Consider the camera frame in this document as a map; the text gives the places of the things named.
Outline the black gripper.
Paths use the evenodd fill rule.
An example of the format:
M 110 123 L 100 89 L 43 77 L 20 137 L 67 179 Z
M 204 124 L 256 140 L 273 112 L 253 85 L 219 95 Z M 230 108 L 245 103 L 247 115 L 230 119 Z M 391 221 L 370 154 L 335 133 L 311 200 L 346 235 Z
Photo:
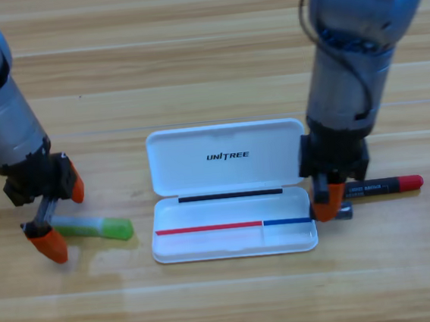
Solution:
M 329 222 L 341 208 L 347 179 L 366 176 L 368 130 L 335 130 L 312 119 L 306 123 L 309 133 L 300 137 L 299 173 L 312 178 L 310 204 L 315 219 Z
M 34 219 L 21 224 L 26 238 L 51 261 L 66 263 L 67 243 L 51 222 L 59 200 L 72 199 L 79 204 L 84 201 L 85 184 L 74 164 L 64 153 L 51 154 L 41 148 L 25 161 L 4 167 L 4 171 L 4 192 L 15 206 L 42 198 Z

